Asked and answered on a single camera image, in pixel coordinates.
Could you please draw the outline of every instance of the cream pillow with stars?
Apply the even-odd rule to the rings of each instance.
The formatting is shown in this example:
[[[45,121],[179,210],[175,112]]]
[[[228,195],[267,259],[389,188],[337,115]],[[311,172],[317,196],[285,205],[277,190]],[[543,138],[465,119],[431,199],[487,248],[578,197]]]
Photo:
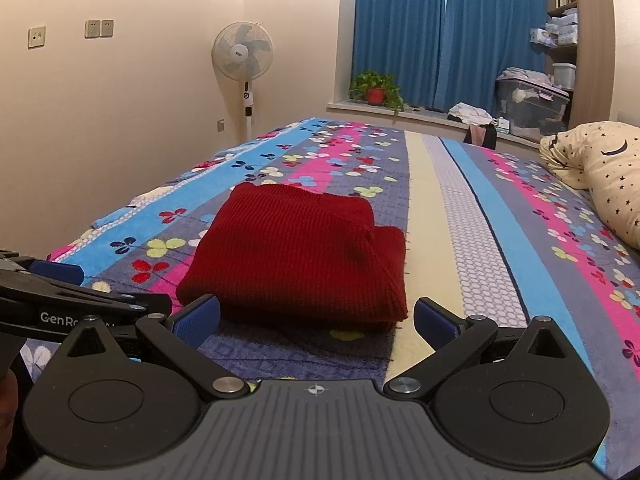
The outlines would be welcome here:
[[[540,142],[549,171],[574,189],[588,189],[600,219],[640,248],[640,128],[603,121],[581,124]]]

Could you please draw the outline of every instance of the electric fan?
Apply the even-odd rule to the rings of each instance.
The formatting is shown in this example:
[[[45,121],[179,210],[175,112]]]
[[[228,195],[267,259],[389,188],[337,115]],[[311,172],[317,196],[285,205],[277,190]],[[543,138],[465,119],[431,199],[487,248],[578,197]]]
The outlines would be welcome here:
[[[255,23],[237,22],[225,27],[213,43],[214,65],[224,75],[244,83],[242,104],[246,138],[252,136],[254,93],[252,81],[264,74],[273,61],[273,45],[265,30]]]

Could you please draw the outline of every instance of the fan grille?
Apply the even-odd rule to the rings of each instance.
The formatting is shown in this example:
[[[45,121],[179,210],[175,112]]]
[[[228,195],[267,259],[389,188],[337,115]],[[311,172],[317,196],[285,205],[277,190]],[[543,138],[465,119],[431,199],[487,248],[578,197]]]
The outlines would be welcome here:
[[[244,62],[233,58],[232,47],[241,43],[249,56]],[[249,22],[232,23],[217,36],[211,52],[213,63],[224,75],[236,81],[250,81],[264,74],[273,61],[273,45],[266,31]]]

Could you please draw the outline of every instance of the ribbed knit fabric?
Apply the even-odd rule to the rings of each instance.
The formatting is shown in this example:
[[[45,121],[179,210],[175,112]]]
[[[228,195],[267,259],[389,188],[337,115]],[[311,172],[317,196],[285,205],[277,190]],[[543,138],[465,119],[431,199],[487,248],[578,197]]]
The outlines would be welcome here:
[[[374,332],[407,317],[404,234],[360,197],[236,186],[176,290],[213,293],[226,319]]]

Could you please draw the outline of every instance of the blue stripe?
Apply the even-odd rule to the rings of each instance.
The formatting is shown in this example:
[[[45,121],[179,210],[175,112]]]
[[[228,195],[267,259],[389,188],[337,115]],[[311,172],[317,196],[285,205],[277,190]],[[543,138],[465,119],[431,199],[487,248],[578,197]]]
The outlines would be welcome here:
[[[165,226],[159,222],[158,214],[161,211],[183,207],[188,214],[188,212],[196,209],[207,200],[242,181],[245,174],[255,173],[271,164],[270,160],[260,156],[260,154],[277,153],[281,155],[284,152],[276,146],[277,144],[291,144],[293,148],[320,130],[327,122],[327,120],[311,118],[303,121],[302,124],[288,132],[256,144],[249,151],[239,153],[235,158],[215,166],[208,173],[187,181],[168,195],[159,198],[140,210],[136,210],[136,214],[127,221],[108,229],[100,235],[100,237],[108,237],[107,243],[100,243],[99,237],[71,256],[66,258],[63,256],[61,261],[66,264],[80,265],[86,276],[84,283],[87,284],[92,276],[97,276],[126,256],[126,253],[115,254],[113,247],[109,245],[111,241],[124,240],[127,236],[135,236],[139,244],[144,244],[146,241],[158,237],[165,229]],[[233,168],[232,166],[236,160],[242,160],[246,165],[253,166],[254,169],[246,170],[244,166]]]
[[[489,219],[502,253],[520,289],[522,301],[529,315],[554,318],[591,375],[594,376],[584,344],[562,295],[513,213],[504,203],[497,189],[467,155],[462,144],[449,139],[442,139],[442,142],[478,197],[478,202]],[[603,441],[600,445],[593,460],[594,465],[601,471],[605,470],[607,463],[605,442]]]

